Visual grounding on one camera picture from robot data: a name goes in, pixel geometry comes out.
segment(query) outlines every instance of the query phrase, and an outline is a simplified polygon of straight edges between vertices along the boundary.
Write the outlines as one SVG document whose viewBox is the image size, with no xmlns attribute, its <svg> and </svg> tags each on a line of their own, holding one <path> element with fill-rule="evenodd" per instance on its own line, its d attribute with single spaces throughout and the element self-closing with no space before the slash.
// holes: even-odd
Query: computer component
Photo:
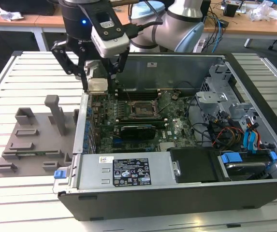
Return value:
<svg viewBox="0 0 277 232">
<path fill-rule="evenodd" d="M 258 208 L 277 198 L 277 117 L 232 55 L 133 54 L 116 79 L 108 94 L 89 96 L 95 152 L 77 133 L 68 185 L 55 183 L 77 220 Z M 147 125 L 154 137 L 121 136 Z"/>
</svg>

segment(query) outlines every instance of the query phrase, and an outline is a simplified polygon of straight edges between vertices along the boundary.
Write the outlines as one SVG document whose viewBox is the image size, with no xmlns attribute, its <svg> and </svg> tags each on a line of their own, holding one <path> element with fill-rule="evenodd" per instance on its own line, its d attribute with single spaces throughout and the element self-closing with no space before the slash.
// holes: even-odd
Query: crumpled paper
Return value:
<svg viewBox="0 0 277 232">
<path fill-rule="evenodd" d="M 263 3 L 259 5 L 256 9 L 249 10 L 247 12 L 247 16 L 251 21 L 259 21 L 263 19 L 269 21 L 268 15 L 273 10 L 273 8 L 269 7 L 268 1 L 263 1 Z"/>
<path fill-rule="evenodd" d="M 0 8 L 0 16 L 2 19 L 11 22 L 12 20 L 22 19 L 20 12 L 8 12 Z"/>
</svg>

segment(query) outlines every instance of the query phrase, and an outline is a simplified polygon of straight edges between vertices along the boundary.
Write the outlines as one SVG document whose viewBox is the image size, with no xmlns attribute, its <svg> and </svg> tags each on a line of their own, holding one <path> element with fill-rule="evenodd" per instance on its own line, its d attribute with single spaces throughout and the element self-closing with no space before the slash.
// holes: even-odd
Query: black plastic cover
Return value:
<svg viewBox="0 0 277 232">
<path fill-rule="evenodd" d="M 220 152 L 207 147 L 170 148 L 172 161 L 177 162 L 181 171 L 177 183 L 226 181 L 222 174 L 218 156 Z"/>
</svg>

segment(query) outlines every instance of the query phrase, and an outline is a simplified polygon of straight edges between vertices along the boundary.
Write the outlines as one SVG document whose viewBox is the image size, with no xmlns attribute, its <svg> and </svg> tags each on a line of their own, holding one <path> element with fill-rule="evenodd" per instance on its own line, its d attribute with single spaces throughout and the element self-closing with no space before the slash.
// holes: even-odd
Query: wooden desk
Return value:
<svg viewBox="0 0 277 232">
<path fill-rule="evenodd" d="M 270 19 L 270 21 L 254 21 L 251 22 L 246 14 L 235 14 L 235 17 L 223 16 L 223 11 L 219 10 L 220 5 L 215 3 L 221 2 L 220 0 L 212 0 L 212 10 L 219 19 L 229 22 L 228 27 L 223 34 L 224 37 L 230 38 L 245 38 L 245 39 L 271 39 L 277 40 L 277 20 Z M 212 19 L 207 19 L 205 23 L 204 35 L 208 35 L 214 31 L 214 23 Z"/>
<path fill-rule="evenodd" d="M 35 26 L 39 15 L 24 14 L 23 19 L 8 22 L 0 17 L 0 31 L 26 31 L 34 33 L 38 47 L 41 51 L 48 51 L 48 45 L 42 28 Z"/>
<path fill-rule="evenodd" d="M 8 22 L 0 17 L 0 26 L 7 26 L 7 27 L 34 27 L 35 21 L 39 17 L 39 15 L 23 15 L 23 19 L 13 20 Z"/>
</svg>

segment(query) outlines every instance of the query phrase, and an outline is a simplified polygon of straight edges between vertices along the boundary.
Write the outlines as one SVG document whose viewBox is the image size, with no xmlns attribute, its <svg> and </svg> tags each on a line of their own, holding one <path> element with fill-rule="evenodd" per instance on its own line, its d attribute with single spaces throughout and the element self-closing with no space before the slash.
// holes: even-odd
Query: gray floor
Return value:
<svg viewBox="0 0 277 232">
<path fill-rule="evenodd" d="M 46 33 L 49 47 L 53 45 L 55 40 L 63 40 L 64 34 Z M 277 44 L 274 50 L 267 48 L 273 41 L 271 40 L 253 40 L 250 48 L 244 48 L 244 39 L 226 39 L 224 38 L 216 52 L 217 53 L 257 53 L 262 57 L 267 57 L 277 68 Z M 14 50 L 17 51 L 38 51 L 38 47 L 32 33 L 29 32 L 1 32 L 0 33 L 0 72 L 6 64 Z"/>
</svg>

